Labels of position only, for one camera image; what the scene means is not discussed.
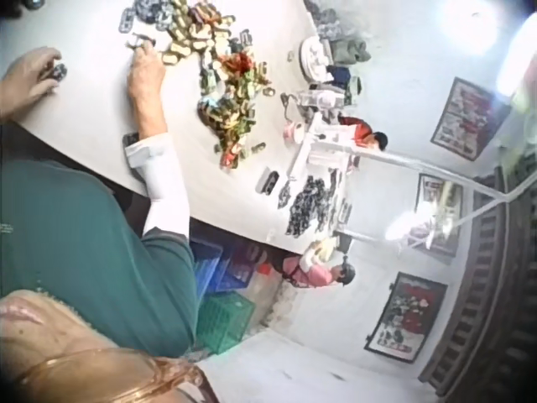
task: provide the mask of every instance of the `poster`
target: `poster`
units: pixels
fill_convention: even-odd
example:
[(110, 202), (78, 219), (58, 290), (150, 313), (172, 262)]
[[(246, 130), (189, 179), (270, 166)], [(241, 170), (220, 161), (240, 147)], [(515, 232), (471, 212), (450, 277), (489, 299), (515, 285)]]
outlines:
[(398, 273), (367, 351), (413, 363), (429, 336), (447, 285)]
[[(436, 176), (420, 174), (414, 210), (419, 211), (422, 203), (433, 203), (438, 207), (429, 221), (410, 230), (408, 243), (413, 244), (416, 239), (428, 238), (431, 232), (434, 232), (428, 250), (455, 257), (459, 245), (460, 227), (451, 227), (462, 216), (462, 186), (453, 185), (445, 205), (440, 206), (444, 184), (445, 182)], [(426, 249), (426, 244), (422, 243), (416, 248)]]
[(457, 77), (431, 142), (475, 161), (510, 112), (491, 92)]

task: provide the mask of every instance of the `white cloth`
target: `white cloth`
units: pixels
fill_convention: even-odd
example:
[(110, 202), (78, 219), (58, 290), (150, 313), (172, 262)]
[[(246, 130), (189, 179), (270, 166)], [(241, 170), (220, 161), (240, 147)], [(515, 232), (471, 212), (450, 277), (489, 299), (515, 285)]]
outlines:
[(322, 262), (317, 258), (316, 249), (308, 248), (299, 260), (300, 269), (308, 273), (313, 266), (322, 265)]
[(143, 233), (158, 227), (185, 235), (190, 231), (190, 205), (171, 135), (162, 133), (128, 146), (128, 163), (145, 180), (151, 207)]

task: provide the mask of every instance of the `table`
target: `table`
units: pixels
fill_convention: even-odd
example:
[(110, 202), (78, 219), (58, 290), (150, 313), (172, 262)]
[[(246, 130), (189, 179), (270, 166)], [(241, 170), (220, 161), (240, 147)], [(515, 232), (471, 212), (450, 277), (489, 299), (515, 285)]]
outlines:
[[(223, 13), (237, 16), (235, 32), (250, 29), (256, 60), (268, 62), (268, 78), (278, 93), (306, 89), (298, 55), (300, 43), (315, 34), (315, 26), (302, 0), (214, 3)], [(126, 91), (132, 51), (125, 47), (128, 36), (117, 30), (122, 10), (131, 4), (129, 0), (54, 0), (38, 11), (25, 12), (20, 20), (3, 22), (0, 72), (34, 47), (58, 48), (69, 70), (67, 77), (55, 94), (19, 123), (73, 160), (144, 195), (145, 188), (132, 176), (122, 146), (123, 135), (136, 131)], [(157, 33), (140, 22), (133, 32), (151, 34), (161, 50), (169, 43), (166, 33)], [(289, 63), (291, 50), (296, 57)], [(185, 175), (192, 217), (299, 254), (314, 238), (326, 235), (314, 234), (313, 228), (298, 239), (285, 235), (293, 199), (289, 207), (278, 210), (278, 194), (297, 147), (289, 147), (282, 139), (285, 119), (279, 96), (260, 96), (257, 100), (258, 124), (248, 138), (248, 146), (264, 141), (266, 150), (232, 172), (220, 169), (219, 155), (213, 151), (216, 136), (196, 115), (200, 98), (196, 56), (168, 69), (162, 97)], [(283, 176), (271, 196), (255, 191), (266, 167)], [(314, 168), (310, 173), (328, 178), (324, 170)], [(292, 195), (301, 188), (302, 184), (295, 183)]]

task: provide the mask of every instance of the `hand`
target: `hand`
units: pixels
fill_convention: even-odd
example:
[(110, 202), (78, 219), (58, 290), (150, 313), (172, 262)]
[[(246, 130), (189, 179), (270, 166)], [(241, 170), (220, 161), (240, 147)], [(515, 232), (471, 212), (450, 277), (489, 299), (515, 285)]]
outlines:
[(128, 74), (128, 93), (133, 99), (140, 139), (166, 133), (168, 127), (160, 100), (166, 68), (148, 40), (134, 53)]
[(0, 121), (32, 105), (58, 86), (54, 79), (43, 79), (54, 68), (61, 54), (53, 48), (31, 50), (15, 60), (0, 81)]

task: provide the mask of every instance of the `wall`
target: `wall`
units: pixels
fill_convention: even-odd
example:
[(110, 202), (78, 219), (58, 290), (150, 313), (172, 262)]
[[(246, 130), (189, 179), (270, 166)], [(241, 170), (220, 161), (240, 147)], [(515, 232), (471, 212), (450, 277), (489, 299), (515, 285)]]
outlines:
[(222, 403), (428, 403), (428, 386), (353, 368), (267, 330), (201, 362)]
[[(396, 217), (414, 210), (418, 175), (377, 161), (361, 161), (360, 170), (349, 180), (349, 196), (353, 200), (349, 229), (383, 238)], [(468, 212), (473, 194), (466, 189), (463, 195), (463, 209)], [(287, 290), (274, 307), (270, 326), (298, 343), (359, 368), (415, 378), (446, 327), (464, 272), (470, 233), (471, 224), (461, 228), (457, 255), (445, 263), (414, 249), (399, 252), (395, 243), (356, 241), (349, 259), (357, 269), (357, 278), (350, 285)], [(339, 262), (341, 256), (331, 264)], [(414, 364), (403, 364), (363, 349), (388, 300), (389, 285), (400, 271), (448, 285), (435, 325)]]
[[(349, 113), (364, 118), (389, 136), (389, 150), (407, 154), (466, 175), (488, 172), (498, 161), (487, 147), (472, 163), (430, 142), (456, 76), (494, 91), (495, 81), (514, 32), (524, 21), (517, 0), (490, 1), (500, 18), (496, 44), (484, 55), (470, 55), (441, 28), (443, 6), (452, 0), (317, 0), (334, 8), (346, 29), (368, 44), (372, 59), (353, 67), (363, 91)], [(497, 133), (516, 141), (514, 114)]]

